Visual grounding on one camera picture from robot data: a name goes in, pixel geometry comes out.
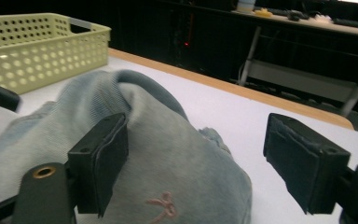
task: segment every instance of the white table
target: white table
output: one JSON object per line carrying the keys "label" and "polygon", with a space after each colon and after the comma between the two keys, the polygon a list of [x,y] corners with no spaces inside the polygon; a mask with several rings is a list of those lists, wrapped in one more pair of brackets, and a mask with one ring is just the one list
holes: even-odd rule
{"label": "white table", "polygon": [[[351,152],[352,169],[358,164],[358,132],[115,57],[110,57],[109,64],[102,69],[121,68],[136,70],[155,79],[182,104],[195,128],[213,127],[222,135],[236,163],[252,179],[252,223],[337,223],[339,206],[331,216],[305,216],[287,192],[283,180],[266,162],[262,152],[267,118],[273,112],[299,119]],[[14,118],[35,111],[46,101],[55,100],[69,81],[23,94],[18,114],[0,108],[0,133]]]}

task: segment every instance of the gray fabric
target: gray fabric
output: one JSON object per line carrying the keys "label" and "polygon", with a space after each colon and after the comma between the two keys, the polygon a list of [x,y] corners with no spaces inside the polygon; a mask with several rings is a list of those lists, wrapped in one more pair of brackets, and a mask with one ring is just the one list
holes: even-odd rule
{"label": "gray fabric", "polygon": [[[91,127],[117,112],[129,116],[129,159],[104,217],[77,215],[78,223],[250,222],[251,181],[218,133],[199,133],[173,96],[129,70],[77,77],[56,103],[14,121],[0,137],[0,196],[16,194],[32,167],[66,162],[67,151]],[[150,201],[165,202],[168,194],[173,217]]]}

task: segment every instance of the yellow plastic basket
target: yellow plastic basket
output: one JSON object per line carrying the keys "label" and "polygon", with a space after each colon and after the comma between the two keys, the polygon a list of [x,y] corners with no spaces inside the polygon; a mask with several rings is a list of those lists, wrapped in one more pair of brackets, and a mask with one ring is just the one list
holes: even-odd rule
{"label": "yellow plastic basket", "polygon": [[0,86],[22,94],[106,65],[109,33],[53,13],[0,16]]}

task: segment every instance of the desk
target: desk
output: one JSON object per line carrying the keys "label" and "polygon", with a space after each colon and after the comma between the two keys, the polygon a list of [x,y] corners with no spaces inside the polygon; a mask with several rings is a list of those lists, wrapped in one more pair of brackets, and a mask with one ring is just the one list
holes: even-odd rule
{"label": "desk", "polygon": [[254,13],[228,12],[205,7],[195,7],[185,4],[177,4],[163,0],[152,1],[158,7],[169,7],[190,11],[228,17],[256,25],[254,41],[249,50],[244,69],[241,74],[240,85],[244,85],[247,77],[254,77],[267,82],[278,84],[298,91],[308,92],[325,98],[344,103],[340,114],[347,116],[358,101],[358,82],[348,82],[328,77],[322,77],[311,73],[288,69],[270,63],[262,63],[253,59],[255,46],[261,32],[261,27],[279,29],[284,31],[296,31],[301,34],[317,34],[333,36],[358,42],[358,28],[346,27],[335,24],[324,24],[313,19],[308,21],[289,21],[285,17],[272,16],[270,18],[256,16]]}
{"label": "desk", "polygon": [[[274,112],[299,119],[352,152],[350,167],[353,168],[358,164],[358,132],[345,118],[118,50],[110,49],[109,53],[109,64],[100,69],[125,68],[144,73],[178,100],[195,128],[213,127],[222,135],[235,162],[252,179],[253,224],[337,223],[339,206],[331,216],[305,216],[262,151],[268,114]],[[22,94],[20,115],[56,99],[69,81]],[[14,113],[0,109],[0,131],[15,117]]]}
{"label": "desk", "polygon": [[[242,15],[247,17],[257,17],[254,13]],[[358,36],[358,28],[319,22],[313,18],[310,18],[309,20],[289,21],[286,17],[272,15],[270,18],[264,19],[310,29],[328,30],[346,35]],[[261,30],[262,27],[257,26],[252,46],[241,73],[241,80],[239,82],[240,85],[243,86],[245,84],[247,77],[253,77],[294,90],[330,98],[343,102],[344,105],[340,109],[340,114],[343,116],[349,115],[358,101],[358,83],[322,77],[298,71],[296,69],[285,68],[283,66],[254,60],[253,57],[255,48],[260,37]]]}

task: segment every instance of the black bracket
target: black bracket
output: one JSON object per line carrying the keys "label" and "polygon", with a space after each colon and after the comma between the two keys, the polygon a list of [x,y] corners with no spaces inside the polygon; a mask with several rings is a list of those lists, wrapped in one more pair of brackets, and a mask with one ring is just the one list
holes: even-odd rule
{"label": "black bracket", "polygon": [[347,167],[350,155],[296,119],[268,117],[264,156],[306,213],[331,214],[339,203],[340,223],[358,223],[358,166]]}
{"label": "black bracket", "polygon": [[76,206],[79,214],[102,217],[129,155],[126,125],[124,114],[106,117],[68,152],[66,164],[29,170],[19,194],[0,203],[0,220],[12,216],[13,224],[76,223]]}

